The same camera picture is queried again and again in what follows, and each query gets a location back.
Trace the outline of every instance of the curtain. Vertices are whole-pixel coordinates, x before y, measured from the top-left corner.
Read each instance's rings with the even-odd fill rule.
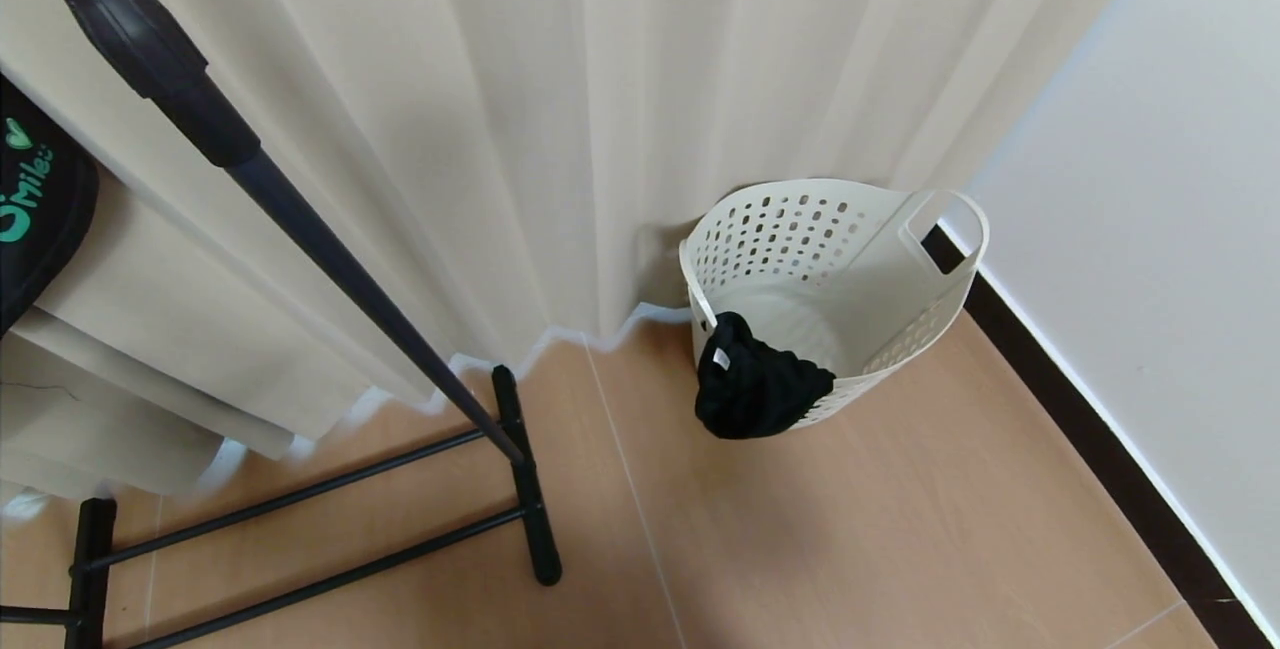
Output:
[[[1107,3],[161,1],[433,344],[507,362],[549,325],[609,335],[639,301],[682,302],[677,243],[744,184],[964,186]],[[262,449],[271,428],[323,435],[370,385],[433,396],[60,0],[3,0],[0,67],[151,224],[95,250],[132,265],[86,259],[41,298],[63,339],[20,341],[91,374],[68,347],[115,352],[170,383],[142,397],[159,411],[225,435],[174,406],[197,390],[262,422]]]

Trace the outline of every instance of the black baseboard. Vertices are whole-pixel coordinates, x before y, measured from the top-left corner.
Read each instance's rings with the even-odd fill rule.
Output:
[[[963,259],[938,228],[922,242],[943,271]],[[979,271],[965,310],[1102,481],[1220,649],[1267,648],[1222,575],[1111,428],[1075,389]]]

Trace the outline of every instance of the wooden floor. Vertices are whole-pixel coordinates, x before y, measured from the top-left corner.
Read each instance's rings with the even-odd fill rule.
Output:
[[[1071,648],[1213,644],[969,316],[835,419],[713,439],[686,326],[613,352],[553,344],[521,381],[564,562],[535,584],[508,525],[195,641],[198,648]],[[484,375],[466,376],[485,403]],[[247,460],[212,499],[120,498],[119,544],[269,498],[462,426],[381,410],[302,465]],[[481,443],[111,571],[129,646],[512,503]],[[4,539],[6,604],[63,605],[74,507]],[[5,626],[0,646],[60,630]]]

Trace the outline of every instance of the clothes rack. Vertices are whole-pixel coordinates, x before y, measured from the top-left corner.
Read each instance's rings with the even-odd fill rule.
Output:
[[[493,371],[492,379],[498,399],[498,419],[494,420],[271,161],[251,125],[209,78],[206,72],[209,61],[160,1],[65,1],[84,35],[119,76],[140,96],[155,101],[160,111],[169,116],[169,120],[210,163],[225,170],[298,244],[298,248],[302,248],[311,261],[315,261],[316,266],[320,266],[320,270],[325,271],[325,275],[329,275],[329,279],[334,280],[347,297],[356,302],[356,306],[361,307],[365,315],[411,358],[413,365],[471,420],[475,429],[123,549],[113,548],[115,502],[87,499],[79,508],[76,553],[69,570],[72,589],[68,607],[65,609],[0,607],[0,622],[63,626],[67,631],[67,649],[101,649],[109,575],[115,563],[136,559],[165,547],[283,509],[481,438],[490,440],[509,461],[516,485],[516,507],[279,597],[143,641],[132,649],[174,646],[237,626],[517,520],[525,526],[536,580],[544,586],[559,581],[562,572],[559,553],[543,502],[538,466],[529,444],[512,371],[503,366]]]

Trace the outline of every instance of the laundry basket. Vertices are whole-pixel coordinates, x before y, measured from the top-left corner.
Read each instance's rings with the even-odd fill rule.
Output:
[[[978,248],[942,274],[908,230],[933,195],[960,198]],[[892,192],[855,180],[758,184],[723,197],[680,244],[692,307],[694,361],[718,312],[837,379],[791,429],[835,415],[929,348],[964,307],[987,248],[987,216],[965,195]]]

